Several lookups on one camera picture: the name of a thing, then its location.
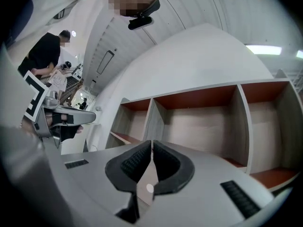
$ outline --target black vent grille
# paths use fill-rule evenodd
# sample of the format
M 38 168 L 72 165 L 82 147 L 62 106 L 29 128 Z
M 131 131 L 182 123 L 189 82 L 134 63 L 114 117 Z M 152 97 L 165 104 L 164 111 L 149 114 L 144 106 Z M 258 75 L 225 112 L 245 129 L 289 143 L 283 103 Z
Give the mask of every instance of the black vent grille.
M 249 218 L 260 211 L 260 208 L 234 181 L 220 185 L 245 218 Z
M 122 171 L 136 183 L 140 181 L 151 161 L 151 151 L 150 146 L 144 147 L 121 163 Z
M 71 168 L 74 168 L 74 167 L 78 167 L 78 166 L 82 166 L 82 165 L 85 165 L 85 164 L 88 164 L 89 162 L 87 160 L 79 160 L 79 161 L 73 161 L 73 162 L 69 162 L 69 163 L 65 163 L 65 166 L 67 169 L 71 169 Z

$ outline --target fluorescent light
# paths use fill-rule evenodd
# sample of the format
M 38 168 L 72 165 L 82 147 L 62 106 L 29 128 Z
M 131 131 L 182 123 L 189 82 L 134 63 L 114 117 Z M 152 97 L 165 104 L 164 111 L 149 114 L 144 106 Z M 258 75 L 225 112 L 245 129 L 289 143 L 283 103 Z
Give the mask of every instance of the fluorescent light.
M 102 74 L 102 72 L 105 70 L 106 66 L 109 64 L 111 59 L 114 57 L 114 53 L 111 51 L 107 51 L 98 67 L 97 73 Z
M 264 54 L 264 55 L 279 55 L 281 54 L 282 48 L 277 46 L 268 45 L 247 45 L 254 54 Z
M 303 51 L 298 51 L 297 57 L 303 59 Z

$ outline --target white curved wall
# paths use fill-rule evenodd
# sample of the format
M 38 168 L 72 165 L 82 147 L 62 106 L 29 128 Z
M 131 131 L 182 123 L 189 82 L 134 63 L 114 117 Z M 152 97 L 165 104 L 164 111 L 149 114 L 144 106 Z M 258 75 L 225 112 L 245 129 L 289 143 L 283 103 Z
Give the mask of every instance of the white curved wall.
M 136 31 L 127 29 L 131 18 L 114 17 L 107 9 L 101 11 L 85 53 L 86 86 L 95 80 L 95 90 L 101 91 L 138 54 L 204 23 L 231 34 L 243 44 L 282 47 L 280 56 L 258 56 L 272 74 L 283 69 L 288 76 L 296 75 L 303 66 L 303 60 L 295 57 L 303 48 L 301 32 L 279 0 L 160 0 L 160 3 L 161 8 L 151 15 L 154 24 Z M 107 50 L 115 48 L 114 58 L 100 76 L 97 69 L 101 60 Z
M 91 130 L 90 142 L 99 150 L 105 148 L 123 97 L 135 100 L 211 84 L 270 78 L 265 65 L 240 41 L 209 24 L 196 26 L 145 52 L 99 94 L 95 105 L 103 110 L 101 127 Z

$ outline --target gray plastic panel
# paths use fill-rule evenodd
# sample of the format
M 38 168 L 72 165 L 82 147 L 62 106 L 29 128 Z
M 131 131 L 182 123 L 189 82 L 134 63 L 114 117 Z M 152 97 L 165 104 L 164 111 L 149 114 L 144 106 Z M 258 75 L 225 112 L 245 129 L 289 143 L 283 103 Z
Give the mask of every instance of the gray plastic panel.
M 96 203 L 103 205 L 113 215 L 127 208 L 131 194 L 118 191 L 105 174 L 109 160 L 136 147 L 138 144 L 116 147 L 103 151 L 62 155 L 63 162 L 85 159 L 89 164 L 69 169 L 69 173 L 78 185 Z
M 245 220 L 221 183 L 233 180 L 260 207 L 273 195 L 259 182 L 225 160 L 201 151 L 161 141 L 189 157 L 195 165 L 191 181 L 177 194 L 156 196 L 138 221 L 141 226 L 231 226 Z
M 91 123 L 96 119 L 96 114 L 90 111 L 85 111 L 81 109 L 71 108 L 71 107 L 65 107 L 59 105 L 53 110 L 55 113 L 63 113 L 63 114 L 69 114 L 73 116 L 73 123 L 64 124 L 67 126 L 76 126 L 86 123 Z M 52 125 L 52 127 L 57 125 L 63 125 L 62 123 L 57 123 Z
M 97 204 L 77 185 L 52 138 L 42 144 L 21 130 L 0 127 L 0 139 L 0 157 L 10 182 L 52 225 L 132 226 Z

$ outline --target person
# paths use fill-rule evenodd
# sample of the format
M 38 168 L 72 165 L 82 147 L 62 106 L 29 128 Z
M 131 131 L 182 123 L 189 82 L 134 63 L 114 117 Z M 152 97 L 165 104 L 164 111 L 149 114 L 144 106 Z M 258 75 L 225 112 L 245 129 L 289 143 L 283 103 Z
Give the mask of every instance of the person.
M 70 38 L 71 34 L 68 30 L 63 30 L 58 36 L 46 33 L 18 67 L 20 74 L 25 76 L 27 71 L 31 71 L 39 79 L 43 75 L 50 74 L 58 64 L 60 45 L 68 43 Z
M 52 73 L 54 73 L 56 70 L 59 70 L 62 74 L 65 74 L 69 69 L 71 68 L 71 63 L 69 61 L 66 61 L 65 63 L 62 63 L 61 65 L 55 66 Z
M 86 101 L 87 101 L 87 98 L 85 97 L 84 98 L 84 102 L 80 105 L 79 109 L 82 109 L 82 110 L 85 109 L 85 107 L 86 107 Z
M 29 50 L 51 27 L 66 17 L 81 0 L 30 0 L 31 10 L 19 15 L 19 24 L 25 24 L 12 43 L 6 44 L 11 61 L 20 65 Z M 148 8 L 155 0 L 108 0 L 121 16 L 133 17 Z

